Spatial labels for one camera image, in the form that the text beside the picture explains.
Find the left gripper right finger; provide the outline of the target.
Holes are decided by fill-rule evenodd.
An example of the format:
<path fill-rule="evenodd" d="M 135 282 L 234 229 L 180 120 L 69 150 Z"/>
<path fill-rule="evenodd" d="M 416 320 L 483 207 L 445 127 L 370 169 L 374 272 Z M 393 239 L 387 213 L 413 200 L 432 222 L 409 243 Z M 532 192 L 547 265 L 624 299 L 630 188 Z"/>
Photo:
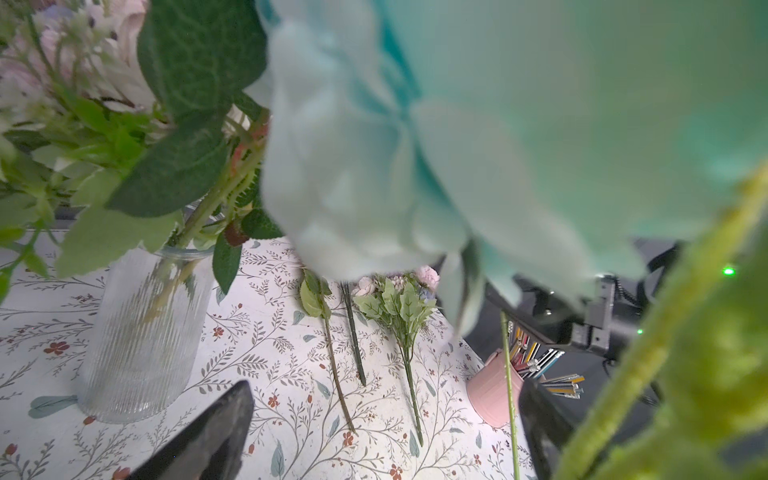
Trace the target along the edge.
<path fill-rule="evenodd" d="M 533 381 L 524 382 L 518 403 L 537 478 L 553 479 L 562 451 L 576 430 L 576 415 Z"/>

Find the light blue flower stem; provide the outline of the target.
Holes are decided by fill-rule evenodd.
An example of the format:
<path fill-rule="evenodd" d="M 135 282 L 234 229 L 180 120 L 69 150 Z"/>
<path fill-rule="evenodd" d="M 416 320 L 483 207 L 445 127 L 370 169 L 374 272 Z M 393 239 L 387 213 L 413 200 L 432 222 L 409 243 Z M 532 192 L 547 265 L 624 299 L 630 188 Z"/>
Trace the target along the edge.
<path fill-rule="evenodd" d="M 445 260 L 459 333 L 690 241 L 767 160 L 763 1 L 259 1 L 269 215 L 341 281 Z"/>

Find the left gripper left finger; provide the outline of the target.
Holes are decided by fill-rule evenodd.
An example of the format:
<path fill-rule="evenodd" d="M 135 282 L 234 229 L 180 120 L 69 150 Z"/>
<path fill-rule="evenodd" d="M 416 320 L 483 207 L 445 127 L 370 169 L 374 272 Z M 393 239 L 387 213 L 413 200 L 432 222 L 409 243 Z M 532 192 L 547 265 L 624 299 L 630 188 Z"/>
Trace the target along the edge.
<path fill-rule="evenodd" d="M 237 477 L 254 411 L 248 381 L 235 383 L 194 421 L 132 472 L 131 479 Z"/>

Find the clear glass vase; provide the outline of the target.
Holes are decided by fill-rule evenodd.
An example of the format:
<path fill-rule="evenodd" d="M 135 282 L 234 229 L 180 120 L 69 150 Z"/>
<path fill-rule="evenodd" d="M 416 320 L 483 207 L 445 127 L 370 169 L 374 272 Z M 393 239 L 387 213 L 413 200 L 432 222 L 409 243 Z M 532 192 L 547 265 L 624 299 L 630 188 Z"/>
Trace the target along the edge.
<path fill-rule="evenodd" d="M 77 405 L 127 424 L 168 408 L 191 375 L 215 278 L 213 252 L 133 249 L 109 269 L 84 361 Z"/>

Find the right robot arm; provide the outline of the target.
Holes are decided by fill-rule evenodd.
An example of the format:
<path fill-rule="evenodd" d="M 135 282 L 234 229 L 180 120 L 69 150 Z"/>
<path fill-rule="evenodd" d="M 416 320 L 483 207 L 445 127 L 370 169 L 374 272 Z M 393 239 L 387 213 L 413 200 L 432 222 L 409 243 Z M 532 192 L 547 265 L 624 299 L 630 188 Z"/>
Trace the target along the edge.
<path fill-rule="evenodd" d="M 515 326 L 542 344 L 542 348 L 560 349 L 565 354 L 542 376 L 549 377 L 565 368 L 586 373 L 587 392 L 580 399 L 547 393 L 550 404 L 582 416 L 595 401 L 608 380 L 609 366 L 621 356 L 635 338 L 644 334 L 642 316 L 655 302 L 665 276 L 678 261 L 686 244 L 682 241 L 642 239 L 634 241 L 646 266 L 636 279 L 615 274 L 600 276 L 592 299 L 584 299 L 579 308 L 571 307 L 554 291 L 516 275 L 514 283 L 522 290 L 516 305 L 504 300 L 492 286 L 486 287 L 485 304 L 474 333 L 483 337 L 474 346 L 478 353 L 490 353 L 500 347 L 493 340 L 492 325 L 504 313 Z"/>

